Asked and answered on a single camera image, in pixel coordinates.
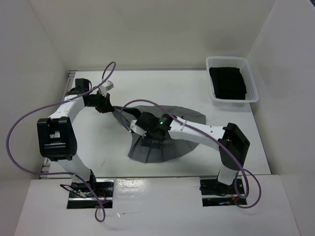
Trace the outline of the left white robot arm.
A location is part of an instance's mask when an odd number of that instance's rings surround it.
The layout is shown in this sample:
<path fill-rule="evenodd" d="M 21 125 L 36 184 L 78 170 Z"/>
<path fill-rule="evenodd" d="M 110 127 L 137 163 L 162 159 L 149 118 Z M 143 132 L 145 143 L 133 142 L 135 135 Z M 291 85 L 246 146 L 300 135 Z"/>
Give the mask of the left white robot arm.
<path fill-rule="evenodd" d="M 113 83 L 107 81 L 95 87 L 96 93 L 87 94 L 90 85 L 88 79 L 75 79 L 75 87 L 64 96 L 65 102 L 48 118 L 37 121 L 41 155 L 58 163 L 67 173 L 72 173 L 72 182 L 75 186 L 81 184 L 81 192 L 89 197 L 97 193 L 98 184 L 93 171 L 85 166 L 77 154 L 78 145 L 72 122 L 85 107 L 93 107 L 99 113 L 114 111 L 108 94 L 114 87 Z"/>

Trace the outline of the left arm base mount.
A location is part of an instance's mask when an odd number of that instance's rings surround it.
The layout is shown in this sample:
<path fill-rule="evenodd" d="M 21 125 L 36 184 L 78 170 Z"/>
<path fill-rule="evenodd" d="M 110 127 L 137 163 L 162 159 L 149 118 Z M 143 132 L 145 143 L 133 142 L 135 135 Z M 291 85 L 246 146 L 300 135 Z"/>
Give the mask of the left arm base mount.
<path fill-rule="evenodd" d="M 60 187 L 69 193 L 67 209 L 97 208 L 98 201 L 90 189 L 83 183 L 60 184 Z M 112 208 L 114 194 L 113 179 L 97 179 L 94 192 L 104 208 Z"/>

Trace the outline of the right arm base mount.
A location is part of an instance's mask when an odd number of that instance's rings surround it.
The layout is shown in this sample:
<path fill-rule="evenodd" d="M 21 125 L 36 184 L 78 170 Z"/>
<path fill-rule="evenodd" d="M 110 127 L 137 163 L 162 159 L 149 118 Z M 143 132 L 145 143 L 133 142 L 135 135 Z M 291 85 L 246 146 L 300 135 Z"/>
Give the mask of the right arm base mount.
<path fill-rule="evenodd" d="M 237 195 L 234 184 L 225 185 L 216 178 L 201 178 L 199 190 L 203 207 L 234 206 L 236 200 L 240 205 L 247 205 L 247 200 Z"/>

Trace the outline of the grey pleated skirt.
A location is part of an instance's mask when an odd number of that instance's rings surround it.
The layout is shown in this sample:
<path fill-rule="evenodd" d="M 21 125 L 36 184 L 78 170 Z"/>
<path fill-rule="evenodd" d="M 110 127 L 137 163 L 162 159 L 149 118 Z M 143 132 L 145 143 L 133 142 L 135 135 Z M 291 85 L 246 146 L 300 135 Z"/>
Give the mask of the grey pleated skirt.
<path fill-rule="evenodd" d="M 195 110 L 179 106 L 163 106 L 163 108 L 176 117 L 200 124 L 206 123 L 206 116 Z M 129 126 L 130 122 L 137 119 L 142 112 L 151 113 L 157 118 L 164 114 L 164 111 L 156 106 L 139 105 L 128 107 L 122 112 L 124 124 Z M 177 159 L 192 152 L 198 146 L 197 143 L 191 141 L 171 139 L 167 134 L 164 138 L 162 149 L 143 147 L 140 144 L 142 136 L 135 133 L 132 133 L 131 136 L 132 142 L 127 156 L 141 163 L 163 163 Z"/>

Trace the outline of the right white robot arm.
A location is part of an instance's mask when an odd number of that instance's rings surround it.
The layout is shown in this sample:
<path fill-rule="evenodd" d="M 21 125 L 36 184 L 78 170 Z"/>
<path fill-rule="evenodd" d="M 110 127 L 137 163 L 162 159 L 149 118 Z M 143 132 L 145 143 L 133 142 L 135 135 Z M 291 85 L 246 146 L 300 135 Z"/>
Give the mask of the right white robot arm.
<path fill-rule="evenodd" d="M 228 123 L 226 126 L 212 126 L 163 114 L 160 118 L 143 112 L 129 126 L 141 136 L 163 141 L 167 136 L 172 140 L 184 140 L 205 145 L 220 153 L 221 167 L 216 180 L 216 189 L 227 193 L 233 187 L 236 174 L 244 166 L 250 142 L 240 128 Z"/>

